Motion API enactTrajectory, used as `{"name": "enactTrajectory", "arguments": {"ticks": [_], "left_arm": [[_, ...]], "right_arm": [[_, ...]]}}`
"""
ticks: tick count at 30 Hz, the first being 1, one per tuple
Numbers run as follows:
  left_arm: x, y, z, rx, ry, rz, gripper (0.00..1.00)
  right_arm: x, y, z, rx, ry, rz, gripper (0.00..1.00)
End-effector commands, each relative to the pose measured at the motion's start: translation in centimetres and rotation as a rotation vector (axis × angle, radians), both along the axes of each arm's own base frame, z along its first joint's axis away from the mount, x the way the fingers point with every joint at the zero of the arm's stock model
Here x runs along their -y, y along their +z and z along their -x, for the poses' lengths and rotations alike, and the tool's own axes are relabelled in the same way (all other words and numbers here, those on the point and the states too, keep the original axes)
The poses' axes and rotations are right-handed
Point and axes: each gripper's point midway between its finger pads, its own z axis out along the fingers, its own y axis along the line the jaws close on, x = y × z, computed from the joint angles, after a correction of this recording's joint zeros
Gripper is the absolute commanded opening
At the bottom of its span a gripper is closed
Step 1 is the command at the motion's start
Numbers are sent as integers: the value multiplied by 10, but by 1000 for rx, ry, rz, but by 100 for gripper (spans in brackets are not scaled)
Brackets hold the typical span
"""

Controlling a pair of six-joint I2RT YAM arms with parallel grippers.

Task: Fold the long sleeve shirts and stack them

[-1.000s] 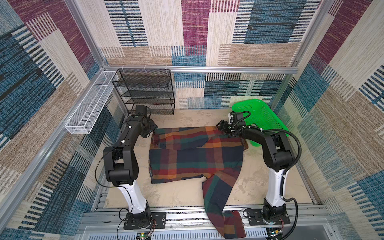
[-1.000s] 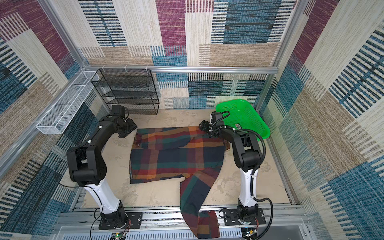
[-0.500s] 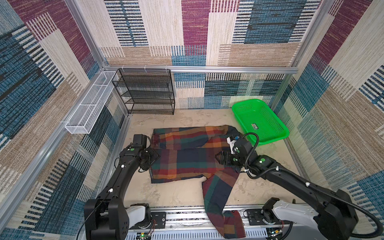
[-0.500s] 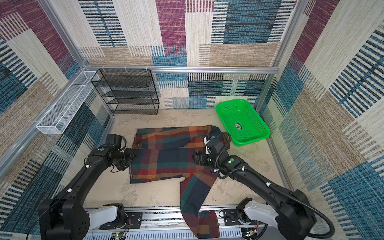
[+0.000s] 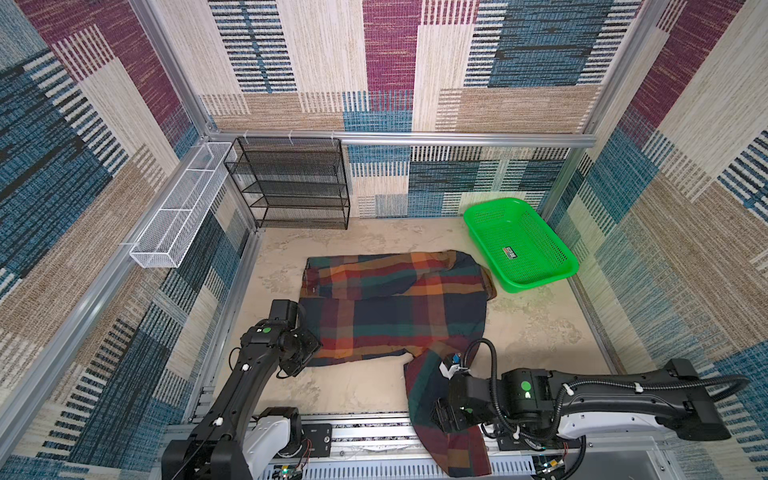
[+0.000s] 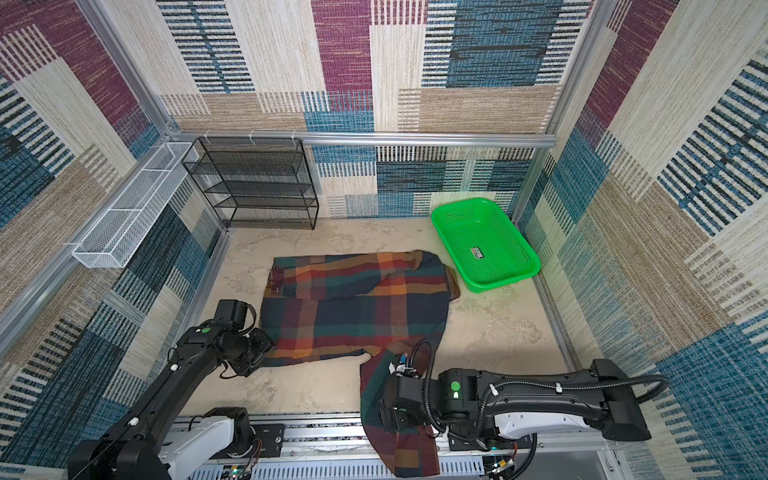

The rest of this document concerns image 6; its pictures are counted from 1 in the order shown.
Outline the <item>plaid long sleeve shirt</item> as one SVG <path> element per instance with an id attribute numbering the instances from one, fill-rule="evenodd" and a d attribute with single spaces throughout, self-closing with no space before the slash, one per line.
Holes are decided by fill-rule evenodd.
<path id="1" fill-rule="evenodd" d="M 400 478 L 440 472 L 427 428 L 387 432 L 379 418 L 389 364 L 422 339 L 438 347 L 455 271 L 427 251 L 277 257 L 260 308 L 275 344 L 264 364 L 285 367 L 369 355 L 360 366 L 360 416 L 369 443 Z"/>

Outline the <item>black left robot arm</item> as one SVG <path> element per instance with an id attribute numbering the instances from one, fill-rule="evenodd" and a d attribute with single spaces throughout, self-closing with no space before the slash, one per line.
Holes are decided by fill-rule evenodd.
<path id="1" fill-rule="evenodd" d="M 185 479 L 217 454 L 241 458 L 254 450 L 255 433 L 244 408 L 226 407 L 201 420 L 196 430 L 168 446 L 163 443 L 200 383 L 219 366 L 236 377 L 256 371 L 274 348 L 254 327 L 206 321 L 189 328 L 175 357 L 139 400 L 98 440 L 80 442 L 70 454 L 70 479 Z"/>

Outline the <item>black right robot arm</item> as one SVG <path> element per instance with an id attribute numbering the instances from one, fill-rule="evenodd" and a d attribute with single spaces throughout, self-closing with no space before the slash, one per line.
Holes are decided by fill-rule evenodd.
<path id="1" fill-rule="evenodd" d="M 589 368 L 544 376 L 512 376 L 449 369 L 429 380 L 394 373 L 378 413 L 385 430 L 438 426 L 466 444 L 485 448 L 546 431 L 591 428 L 607 440 L 641 442 L 651 437 L 631 378 L 608 359 Z"/>

